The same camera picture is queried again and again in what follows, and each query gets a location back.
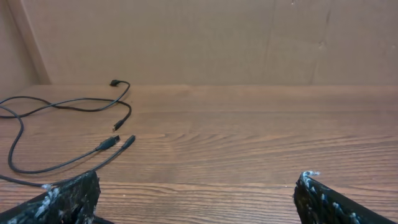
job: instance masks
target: wooden table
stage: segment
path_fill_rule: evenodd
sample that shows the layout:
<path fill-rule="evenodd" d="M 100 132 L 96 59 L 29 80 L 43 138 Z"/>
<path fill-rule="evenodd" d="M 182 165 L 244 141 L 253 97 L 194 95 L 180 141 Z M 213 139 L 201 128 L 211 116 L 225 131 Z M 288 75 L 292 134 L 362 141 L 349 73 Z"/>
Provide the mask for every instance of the wooden table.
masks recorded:
<path fill-rule="evenodd" d="M 122 86 L 33 86 L 21 95 L 49 101 L 115 98 Z M 303 170 L 398 222 L 398 87 L 132 86 L 127 109 L 97 113 L 47 109 L 24 118 L 15 162 L 40 169 L 119 134 L 136 142 L 98 171 L 97 214 L 116 223 L 299 223 L 292 201 Z M 42 105 L 7 104 L 17 112 Z M 101 103 L 79 103 L 93 108 Z M 12 173 L 6 157 L 19 130 L 0 120 L 0 170 L 36 182 L 72 177 L 115 148 L 44 175 Z M 42 189 L 0 181 L 0 211 Z"/>

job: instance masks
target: wood panel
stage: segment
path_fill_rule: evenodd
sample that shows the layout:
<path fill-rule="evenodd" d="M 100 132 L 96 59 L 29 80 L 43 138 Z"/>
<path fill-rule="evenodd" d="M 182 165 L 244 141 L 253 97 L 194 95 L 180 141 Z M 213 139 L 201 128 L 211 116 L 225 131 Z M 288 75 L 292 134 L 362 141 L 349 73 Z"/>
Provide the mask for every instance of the wood panel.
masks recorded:
<path fill-rule="evenodd" d="M 33 86 L 22 95 L 59 101 L 114 98 L 110 86 Z M 119 134 L 137 140 L 98 171 L 98 215 L 118 223 L 298 223 L 291 195 L 303 170 L 398 221 L 398 102 L 395 86 L 132 86 L 122 106 L 97 113 L 49 109 L 24 118 L 15 151 L 23 169 L 79 156 Z M 18 112 L 40 103 L 7 104 Z M 87 108 L 99 103 L 78 104 Z M 6 164 L 19 127 L 1 120 L 2 174 L 35 182 L 72 177 L 115 149 L 42 175 Z M 41 192 L 0 181 L 0 210 Z"/>

